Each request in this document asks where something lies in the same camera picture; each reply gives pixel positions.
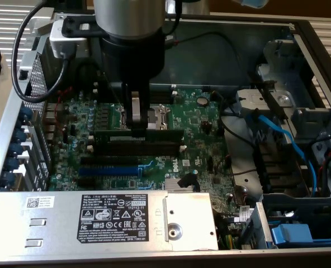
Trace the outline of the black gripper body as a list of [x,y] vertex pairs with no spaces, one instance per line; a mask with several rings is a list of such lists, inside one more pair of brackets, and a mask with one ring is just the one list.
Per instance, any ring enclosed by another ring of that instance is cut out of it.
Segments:
[[112,36],[100,39],[105,72],[122,82],[149,82],[164,68],[165,35],[163,31],[137,40]]

